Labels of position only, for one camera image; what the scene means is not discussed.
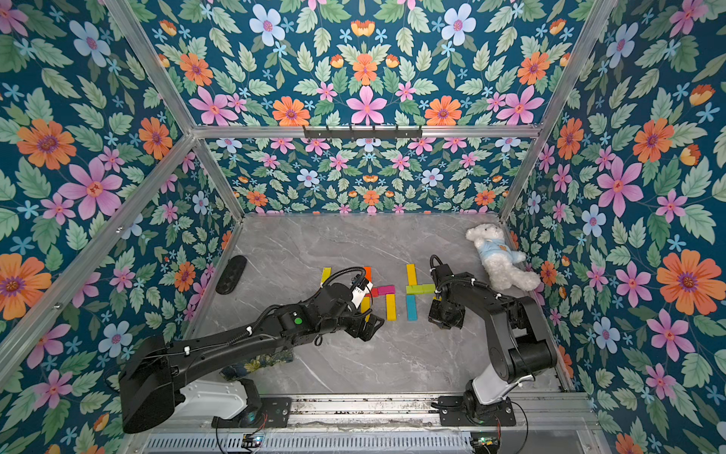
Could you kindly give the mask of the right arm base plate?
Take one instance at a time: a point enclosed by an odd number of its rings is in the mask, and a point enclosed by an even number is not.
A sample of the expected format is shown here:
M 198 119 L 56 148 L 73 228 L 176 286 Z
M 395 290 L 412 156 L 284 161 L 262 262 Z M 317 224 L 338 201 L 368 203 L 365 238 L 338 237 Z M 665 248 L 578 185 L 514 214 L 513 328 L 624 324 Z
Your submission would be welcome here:
M 514 427 L 516 419 L 512 401 L 506 398 L 483 405 L 474 395 L 442 395 L 430 404 L 443 427 Z

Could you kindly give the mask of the magenta block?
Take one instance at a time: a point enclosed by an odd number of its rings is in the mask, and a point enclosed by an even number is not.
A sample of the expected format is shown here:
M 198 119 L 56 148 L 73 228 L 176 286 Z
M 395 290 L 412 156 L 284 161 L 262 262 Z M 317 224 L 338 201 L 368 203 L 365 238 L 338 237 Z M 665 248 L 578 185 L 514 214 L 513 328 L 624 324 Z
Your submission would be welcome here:
M 382 286 L 377 289 L 379 295 L 392 295 L 396 293 L 395 286 Z

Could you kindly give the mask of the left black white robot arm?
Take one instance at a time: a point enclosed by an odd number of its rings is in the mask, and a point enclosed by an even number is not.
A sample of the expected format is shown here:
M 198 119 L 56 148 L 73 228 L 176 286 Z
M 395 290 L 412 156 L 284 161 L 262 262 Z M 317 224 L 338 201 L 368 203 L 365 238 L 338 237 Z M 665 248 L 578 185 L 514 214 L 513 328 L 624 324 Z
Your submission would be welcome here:
M 368 342 L 385 323 L 360 308 L 371 290 L 366 270 L 351 267 L 331 274 L 306 300 L 269 306 L 243 327 L 179 342 L 146 338 L 119 374 L 124 433 L 166 422 L 183 403 L 183 387 L 243 359 L 320 344 L 336 332 Z

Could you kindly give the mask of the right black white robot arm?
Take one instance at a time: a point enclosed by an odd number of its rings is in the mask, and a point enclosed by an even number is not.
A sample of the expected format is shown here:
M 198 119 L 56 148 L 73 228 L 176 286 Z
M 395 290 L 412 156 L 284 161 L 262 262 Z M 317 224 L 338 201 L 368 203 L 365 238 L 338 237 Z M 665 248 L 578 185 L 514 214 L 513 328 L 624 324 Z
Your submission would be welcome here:
M 511 426 L 508 394 L 526 381 L 558 364 L 558 349 L 549 334 L 540 306 L 529 296 L 502 294 L 469 272 L 454 274 L 444 263 L 430 265 L 435 286 L 428 320 L 440 329 L 463 327 L 467 312 L 485 323 L 489 363 L 470 380 L 457 412 L 474 425 L 499 422 Z

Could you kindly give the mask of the long yellow block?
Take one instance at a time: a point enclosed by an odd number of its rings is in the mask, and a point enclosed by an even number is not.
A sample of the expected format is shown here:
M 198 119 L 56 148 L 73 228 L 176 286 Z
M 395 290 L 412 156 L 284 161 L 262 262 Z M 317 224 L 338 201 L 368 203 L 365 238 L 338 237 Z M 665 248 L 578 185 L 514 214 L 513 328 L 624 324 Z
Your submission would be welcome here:
M 321 285 L 323 285 L 330 278 L 331 274 L 332 274 L 331 268 L 323 269 L 323 275 L 321 276 Z

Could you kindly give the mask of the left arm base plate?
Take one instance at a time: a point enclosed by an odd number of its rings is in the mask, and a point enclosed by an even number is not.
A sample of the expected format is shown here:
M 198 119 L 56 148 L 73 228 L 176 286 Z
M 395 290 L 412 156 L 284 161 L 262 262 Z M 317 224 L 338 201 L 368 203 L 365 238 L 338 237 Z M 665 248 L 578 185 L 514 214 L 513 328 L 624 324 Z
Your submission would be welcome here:
M 261 397 L 248 402 L 248 406 L 231 419 L 215 417 L 214 429 L 284 429 L 287 427 L 292 399 L 289 397 Z

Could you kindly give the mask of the teal block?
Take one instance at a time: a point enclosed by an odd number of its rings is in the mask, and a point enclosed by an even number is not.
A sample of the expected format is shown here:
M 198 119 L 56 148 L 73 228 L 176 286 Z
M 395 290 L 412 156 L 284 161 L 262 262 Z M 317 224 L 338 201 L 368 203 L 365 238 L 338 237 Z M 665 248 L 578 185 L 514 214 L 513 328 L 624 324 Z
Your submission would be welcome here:
M 413 294 L 406 296 L 406 315 L 408 316 L 408 321 L 415 322 L 418 320 L 417 301 L 416 296 Z

